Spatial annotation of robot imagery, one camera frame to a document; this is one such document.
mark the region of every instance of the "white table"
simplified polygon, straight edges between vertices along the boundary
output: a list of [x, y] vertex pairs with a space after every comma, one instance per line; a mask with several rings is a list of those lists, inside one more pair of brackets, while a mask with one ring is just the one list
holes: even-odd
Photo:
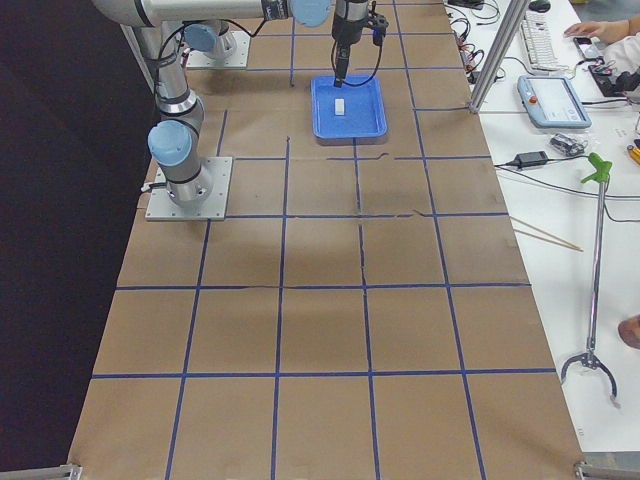
[[[504, 12], [508, 2], [498, 0], [498, 3]], [[490, 11], [485, 7], [481, 14]], [[578, 21], [575, 11], [568, 1], [553, 0], [546, 18], [552, 38], [557, 39], [556, 56], [561, 63], [573, 67], [580, 55], [562, 32]], [[468, 41], [488, 52], [497, 30], [498, 23], [474, 26]], [[507, 55], [523, 58], [519, 38], [514, 39]], [[480, 113], [494, 163], [506, 163], [517, 153], [537, 150], [545, 150], [550, 158], [561, 157], [548, 143], [557, 131], [535, 128], [524, 113], [515, 86], [517, 78], [525, 74], [522, 66], [513, 60], [504, 60], [502, 66], [506, 78], [494, 84]], [[585, 65], [578, 67], [572, 84], [582, 101], [603, 99]], [[626, 154], [626, 145], [640, 137], [634, 131], [638, 113], [629, 107], [588, 108], [587, 111], [593, 125], [576, 133], [589, 140], [588, 152], [595, 151], [613, 162], [609, 194], [640, 195], [640, 165]], [[598, 188], [595, 182], [580, 183], [593, 171], [585, 159], [577, 159], [523, 173], [548, 183], [595, 193]], [[597, 200], [562, 193], [506, 172], [499, 172], [498, 177], [512, 217], [584, 249], [577, 252], [518, 234], [551, 353], [560, 372], [567, 358], [583, 353], [586, 348]], [[615, 218], [640, 220], [637, 200], [610, 200], [607, 204]], [[515, 222], [514, 228], [531, 231]], [[640, 451], [637, 373], [640, 351], [627, 347], [617, 332], [620, 321], [640, 314], [640, 282], [636, 280], [640, 272], [639, 245], [640, 223], [605, 220], [596, 354], [617, 380], [620, 408], [609, 400], [610, 384], [602, 371], [592, 371], [579, 364], [570, 367], [563, 388], [584, 452]]]

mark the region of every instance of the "black cable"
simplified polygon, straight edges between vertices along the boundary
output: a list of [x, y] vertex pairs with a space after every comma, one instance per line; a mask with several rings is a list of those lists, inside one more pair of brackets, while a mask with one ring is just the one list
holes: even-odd
[[598, 102], [582, 102], [583, 105], [599, 105], [601, 103], [614, 103], [614, 102], [625, 102], [625, 103], [629, 103], [629, 100], [627, 100], [626, 98], [616, 98], [613, 100], [600, 100]]
[[574, 155], [573, 157], [563, 157], [563, 158], [550, 158], [550, 162], [564, 162], [566, 160], [573, 160], [575, 158], [589, 158], [589, 155]]
[[[477, 57], [478, 55], [482, 55], [482, 57], [480, 57], [480, 60], [478, 60], [478, 61], [476, 62], [475, 60], [476, 60], [476, 57]], [[467, 73], [470, 73], [470, 72], [475, 71], [475, 70], [480, 66], [480, 64], [482, 63], [482, 61], [484, 60], [484, 57], [485, 57], [484, 50], [482, 50], [482, 49], [480, 49], [480, 50], [474, 50], [474, 51], [471, 53], [471, 55], [469, 56], [469, 59], [471, 60], [471, 62], [472, 62], [472, 63], [475, 63], [475, 65], [474, 65], [473, 67], [471, 67], [471, 69], [470, 69], [470, 70], [468, 70], [468, 71], [467, 71]]]
[[456, 23], [462, 23], [464, 25], [464, 31], [460, 34], [458, 34], [458, 38], [460, 39], [460, 43], [463, 44], [467, 41], [467, 37], [469, 37], [469, 33], [471, 33], [471, 22], [469, 21], [469, 19], [467, 17], [459, 17], [454, 19], [452, 22], [450, 22], [450, 26], [453, 29], [453, 26]]
[[348, 85], [349, 87], [361, 87], [363, 85], [366, 85], [371, 80], [373, 80], [373, 77], [375, 77], [376, 74], [378, 73], [378, 68], [380, 67], [381, 59], [382, 59], [382, 45], [378, 47], [378, 60], [376, 61], [376, 66], [373, 68], [373, 72], [371, 72], [371, 75], [369, 75], [369, 78], [367, 78], [366, 80], [360, 83], [349, 83], [346, 80], [343, 80], [342, 83], [344, 83], [345, 85]]
[[516, 58], [516, 57], [504, 57], [504, 60], [515, 60], [520, 65], [522, 65], [522, 67], [524, 68], [525, 72], [527, 72], [529, 75], [535, 75], [535, 73], [533, 73], [531, 70], [529, 70], [529, 68], [525, 65], [525, 63], [522, 60], [520, 60], [519, 58]]
[[[544, 185], [545, 187], [549, 187], [549, 188], [553, 188], [553, 189], [560, 190], [560, 191], [563, 191], [563, 192], [571, 193], [571, 194], [574, 194], [574, 195], [585, 196], [585, 197], [597, 197], [598, 196], [597, 193], [581, 192], [580, 190], [574, 190], [572, 188], [563, 187], [561, 185], [554, 185], [553, 183], [547, 183], [547, 182], [544, 182], [542, 180], [538, 180], [537, 178], [533, 178], [533, 177], [531, 177], [529, 175], [526, 175], [524, 173], [518, 172], [516, 170], [511, 170], [510, 168], [505, 168], [502, 165], [494, 165], [494, 166], [495, 166], [495, 168], [498, 168], [500, 170], [504, 170], [505, 172], [513, 173], [514, 175], [520, 175], [521, 177], [524, 177], [527, 180], [531, 180], [532, 182], [539, 183], [541, 185]], [[612, 200], [640, 200], [640, 195], [607, 195], [606, 198], [612, 199]]]
[[576, 72], [578, 71], [578, 67], [584, 63], [587, 62], [602, 62], [602, 57], [598, 57], [598, 58], [583, 58], [582, 60], [580, 60], [578, 63], [576, 63], [573, 68], [571, 69], [571, 76], [568, 77], [569, 80], [573, 80], [574, 78], [576, 78]]
[[153, 115], [155, 115], [155, 111], [156, 111], [156, 107], [157, 107], [157, 105], [156, 105], [156, 93], [158, 93], [158, 81], [160, 80], [160, 61], [162, 60], [162, 54], [163, 54], [165, 48], [167, 48], [167, 45], [169, 45], [169, 42], [171, 40], [173, 40], [173, 38], [178, 33], [181, 33], [180, 40], [179, 40], [178, 44], [182, 45], [182, 40], [184, 38], [184, 29], [187, 28], [189, 25], [194, 25], [196, 23], [200, 23], [200, 21], [183, 22], [182, 25], [179, 28], [176, 28], [164, 40], [164, 42], [162, 42], [162, 46], [160, 47], [160, 50], [158, 51], [158, 57], [156, 58], [155, 68], [154, 68], [154, 72], [153, 72]]
[[256, 28], [256, 31], [251, 33], [249, 30], [247, 30], [246, 28], [244, 28], [242, 25], [240, 25], [237, 22], [234, 22], [233, 20], [229, 20], [229, 19], [222, 19], [222, 22], [227, 22], [230, 23], [231, 25], [235, 25], [236, 27], [238, 27], [240, 30], [242, 30], [244, 33], [246, 33], [247, 35], [249, 35], [251, 38], [255, 38], [258, 36], [258, 33], [260, 33], [260, 30], [262, 30], [262, 27], [264, 27], [264, 24], [267, 23], [267, 19], [265, 18], [264, 20], [262, 20], [262, 22], [260, 22], [260, 25], [258, 25], [258, 28]]
[[143, 190], [143, 193], [150, 192], [151, 190], [154, 190], [156, 188], [162, 188], [166, 186], [167, 186], [167, 182], [148, 183], [144, 185], [145, 190]]
[[476, 51], [476, 44], [475, 43], [463, 43], [462, 45], [460, 45], [460, 50], [464, 50], [465, 52], [469, 52], [470, 54]]
[[480, 15], [475, 13], [475, 10], [471, 10], [471, 14], [479, 19], [479, 20], [491, 20], [490, 22], [481, 22], [481, 23], [476, 23], [476, 25], [481, 26], [481, 25], [493, 25], [494, 23], [496, 23], [498, 20], [500, 20], [500, 7], [498, 7], [498, 2], [496, 0], [493, 0], [494, 3], [487, 3], [487, 1], [485, 0], [484, 2], [482, 2], [482, 5], [486, 5], [488, 7], [491, 7], [495, 10], [495, 13], [489, 17], [481, 17]]
[[[346, 19], [349, 17], [349, 0], [345, 0], [345, 7], [344, 7], [344, 18], [345, 18], [345, 22]], [[345, 23], [342, 23], [342, 26], [340, 27], [340, 32], [337, 35], [337, 38], [342, 37], [342, 33], [344, 32], [344, 28], [345, 28]], [[331, 69], [333, 70], [333, 74], [334, 76], [338, 75], [338, 71], [336, 68], [336, 59], [335, 59], [335, 52], [336, 52], [336, 48], [338, 46], [338, 40], [335, 39], [333, 41], [333, 46], [331, 47]], [[380, 68], [380, 61], [382, 60], [382, 45], [380, 45], [378, 47], [378, 59], [376, 61], [376, 65], [373, 68], [373, 72], [371, 72], [371, 75], [369, 76], [369, 78], [367, 78], [366, 80], [360, 82], [360, 83], [349, 83], [347, 82], [346, 79], [342, 80], [342, 83], [344, 85], [347, 85], [348, 87], [362, 87], [363, 85], [366, 85], [367, 83], [369, 83], [371, 80], [373, 80], [373, 78], [376, 76], [376, 74], [378, 73], [378, 69]]]
[[638, 220], [632, 220], [629, 218], [625, 218], [625, 219], [620, 219], [620, 218], [613, 218], [611, 216], [611, 213], [609, 213], [609, 207], [607, 207], [607, 204], [604, 204], [604, 212], [607, 214], [607, 217], [609, 217], [609, 220], [611, 220], [612, 222], [616, 222], [616, 223], [640, 223], [640, 219]]
[[460, 10], [459, 8], [454, 7], [453, 5], [449, 5], [448, 3], [447, 3], [447, 4], [445, 4], [445, 7], [446, 7], [446, 8], [450, 8], [451, 10], [455, 10], [455, 11], [456, 11], [456, 12], [458, 12], [460, 15], [462, 15], [464, 18], [467, 18], [467, 14], [466, 14], [464, 11]]

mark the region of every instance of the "electronic device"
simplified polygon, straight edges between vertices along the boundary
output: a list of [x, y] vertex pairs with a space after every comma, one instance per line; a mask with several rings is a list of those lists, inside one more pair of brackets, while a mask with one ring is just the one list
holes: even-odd
[[565, 157], [582, 155], [587, 146], [587, 141], [579, 141], [569, 135], [565, 135], [564, 133], [556, 133], [551, 137], [549, 143]]
[[525, 60], [534, 73], [559, 70], [551, 45], [551, 35], [544, 14], [527, 10], [520, 24], [520, 36], [526, 52]]
[[551, 8], [551, 2], [549, 0], [533, 0], [529, 4], [529, 10], [534, 12], [545, 13]]
[[632, 92], [640, 86], [640, 69], [634, 73], [622, 72], [614, 75], [610, 68], [602, 65], [589, 65], [589, 72], [598, 89], [605, 97], [624, 97], [625, 92]]
[[454, 7], [482, 10], [482, 7], [484, 7], [484, 0], [447, 0], [447, 4]]
[[591, 119], [565, 77], [523, 75], [518, 93], [538, 128], [587, 128]]
[[600, 57], [600, 51], [596, 48], [590, 38], [573, 37], [573, 43], [576, 44], [578, 50], [585, 60], [595, 60]]

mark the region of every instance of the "reacher grabber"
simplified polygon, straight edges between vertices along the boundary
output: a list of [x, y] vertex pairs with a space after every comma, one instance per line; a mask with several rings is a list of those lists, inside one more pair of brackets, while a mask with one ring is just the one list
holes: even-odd
[[591, 311], [589, 318], [589, 335], [587, 336], [587, 351], [569, 358], [560, 372], [561, 382], [565, 381], [567, 370], [573, 363], [580, 362], [582, 366], [591, 370], [602, 370], [611, 382], [611, 401], [617, 406], [616, 396], [618, 386], [611, 371], [596, 357], [596, 327], [598, 321], [598, 295], [600, 290], [600, 260], [602, 257], [602, 227], [604, 223], [605, 195], [609, 186], [609, 171], [613, 165], [611, 162], [602, 160], [597, 153], [589, 154], [589, 162], [596, 169], [595, 173], [582, 179], [582, 183], [590, 180], [598, 182], [598, 212], [596, 220], [596, 240], [593, 250], [593, 289], [591, 291]]

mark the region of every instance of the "mounting plate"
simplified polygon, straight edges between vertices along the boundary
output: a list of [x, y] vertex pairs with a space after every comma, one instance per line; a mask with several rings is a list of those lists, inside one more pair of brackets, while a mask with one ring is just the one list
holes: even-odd
[[232, 30], [231, 34], [236, 39], [237, 48], [230, 56], [214, 60], [202, 52], [193, 50], [189, 53], [187, 68], [189, 70], [241, 70], [247, 68], [251, 37], [238, 30]]
[[[213, 187], [209, 196], [190, 208], [177, 205], [164, 188], [151, 191], [147, 214], [148, 221], [224, 220], [229, 198], [232, 157], [207, 157], [202, 162], [211, 174]], [[158, 169], [154, 182], [165, 182], [162, 170]]]

